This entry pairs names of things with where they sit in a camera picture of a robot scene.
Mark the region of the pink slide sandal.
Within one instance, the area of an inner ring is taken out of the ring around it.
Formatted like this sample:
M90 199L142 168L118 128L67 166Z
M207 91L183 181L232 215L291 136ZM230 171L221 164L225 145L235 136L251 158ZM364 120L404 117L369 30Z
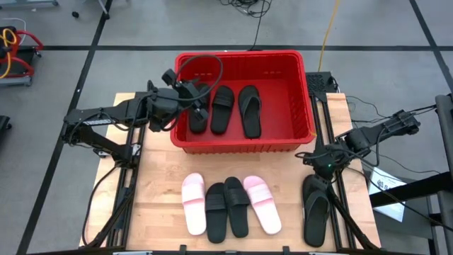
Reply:
M205 182L201 174L189 174L181 186L181 200L188 232L198 236L206 230Z
M274 235L282 229L275 200L267 183L259 176L247 176L243 187L266 234Z

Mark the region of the black vented box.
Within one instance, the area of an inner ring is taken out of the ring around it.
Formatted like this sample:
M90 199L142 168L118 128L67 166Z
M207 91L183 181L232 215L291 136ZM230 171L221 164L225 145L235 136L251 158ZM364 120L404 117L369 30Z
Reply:
M309 94L314 94L316 92L338 92L338 84L330 72L307 72L306 81Z

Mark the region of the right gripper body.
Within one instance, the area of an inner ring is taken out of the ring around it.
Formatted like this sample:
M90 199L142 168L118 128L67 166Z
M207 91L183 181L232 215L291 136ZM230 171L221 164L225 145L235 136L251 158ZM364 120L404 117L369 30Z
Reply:
M331 183L338 166L335 158L328 152L314 154L311 159L315 174L326 183Z

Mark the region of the red plastic bin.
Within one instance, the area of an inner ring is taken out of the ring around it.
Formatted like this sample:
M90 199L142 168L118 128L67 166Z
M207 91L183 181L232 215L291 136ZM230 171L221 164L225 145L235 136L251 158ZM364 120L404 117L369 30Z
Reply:
M212 87L206 131L190 131L188 112L171 131L172 143L188 154L287 152L316 136L303 58L294 50L246 52L188 52L177 56L180 79ZM243 132L239 93L248 85L258 89L262 108L261 136ZM234 93L234 107L226 132L212 133L212 101L220 86Z

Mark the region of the black rubber slide sandal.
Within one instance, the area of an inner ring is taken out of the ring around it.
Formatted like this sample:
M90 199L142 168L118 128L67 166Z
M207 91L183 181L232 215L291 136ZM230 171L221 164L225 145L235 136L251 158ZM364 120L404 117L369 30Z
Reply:
M201 90L201 94L209 90L209 86L207 84L204 84L204 89ZM208 106L202 106L203 109L206 110L207 113L209 113L209 105ZM189 128L192 133L199 134L203 133L206 131L207 128L207 122L208 118L206 117L204 120L198 120L195 114L195 111L191 108L188 111L188 118L189 118Z
M205 196L205 215L207 238L211 243L219 244L227 233L227 204L224 197L224 183L211 185Z
M220 86L212 101L211 131L222 135L227 131L234 107L234 93L228 86Z
M224 197L231 230L237 238L248 235L248 206L250 200L240 180L228 177L224 182Z

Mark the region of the black table edge bar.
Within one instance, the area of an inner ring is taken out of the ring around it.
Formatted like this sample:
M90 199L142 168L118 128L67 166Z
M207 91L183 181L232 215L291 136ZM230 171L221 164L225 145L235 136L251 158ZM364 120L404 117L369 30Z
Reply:
M108 248L89 248L65 251L50 251L26 255L179 255L177 251L126 251ZM282 251L186 251L186 255L282 255ZM340 249L339 252L333 251L290 251L290 255L420 255L407 254L383 250L368 249Z

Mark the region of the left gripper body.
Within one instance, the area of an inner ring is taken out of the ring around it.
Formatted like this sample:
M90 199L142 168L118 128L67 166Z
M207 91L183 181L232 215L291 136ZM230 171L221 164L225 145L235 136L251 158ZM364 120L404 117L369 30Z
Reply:
M162 80L171 86L170 89L158 89L155 99L155 131L169 131L178 123L183 111L191 108L198 120L209 117L202 106L196 103L202 93L189 93L183 83L189 80L177 81L176 73L168 69L162 75Z

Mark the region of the white printed paper sheet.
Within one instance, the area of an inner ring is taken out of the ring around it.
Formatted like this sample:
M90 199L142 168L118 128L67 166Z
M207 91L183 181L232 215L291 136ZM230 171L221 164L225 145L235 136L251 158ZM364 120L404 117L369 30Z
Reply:
M395 188L397 186L406 185L406 183L401 179L396 178L395 176L392 176L377 167L373 168L370 179L371 182L369 183L368 188L369 195L378 193L381 190L387 191L388 189ZM395 221L403 222L405 207L400 203L373 207L373 210L390 217Z

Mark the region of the grey metal base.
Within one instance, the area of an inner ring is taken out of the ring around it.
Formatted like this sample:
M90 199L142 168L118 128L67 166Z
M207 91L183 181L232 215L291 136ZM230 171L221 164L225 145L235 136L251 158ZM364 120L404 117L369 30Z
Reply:
M44 5L59 6L58 0L0 0L0 9L39 7Z

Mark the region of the black metal stand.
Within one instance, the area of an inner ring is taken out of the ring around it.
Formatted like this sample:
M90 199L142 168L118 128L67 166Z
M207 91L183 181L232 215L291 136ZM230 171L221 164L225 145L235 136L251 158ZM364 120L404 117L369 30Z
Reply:
M371 202L373 205L388 205L390 201L406 201L437 195L440 213L431 214L428 220L431 227L443 228L448 254L453 255L453 94L437 96L435 102L449 172L415 181L400 188L392 188L388 195L380 192L371 197Z

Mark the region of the red metal cart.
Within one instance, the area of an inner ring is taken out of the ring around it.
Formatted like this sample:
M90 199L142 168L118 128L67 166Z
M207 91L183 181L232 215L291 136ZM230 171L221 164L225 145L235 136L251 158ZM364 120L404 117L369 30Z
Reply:
M35 75L33 60L42 57L42 42L25 28L0 26L0 87L31 86Z

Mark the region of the black flip-flop sandal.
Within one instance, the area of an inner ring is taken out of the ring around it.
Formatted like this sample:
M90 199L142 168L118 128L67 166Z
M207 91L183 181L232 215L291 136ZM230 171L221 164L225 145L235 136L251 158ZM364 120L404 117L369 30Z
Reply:
M248 139L258 139L261 136L261 108L258 89L253 85L245 86L239 93L239 111L243 132Z
M315 174L308 175L303 181L302 203L304 241L311 247L321 247L325 240L331 207L326 195L326 184Z

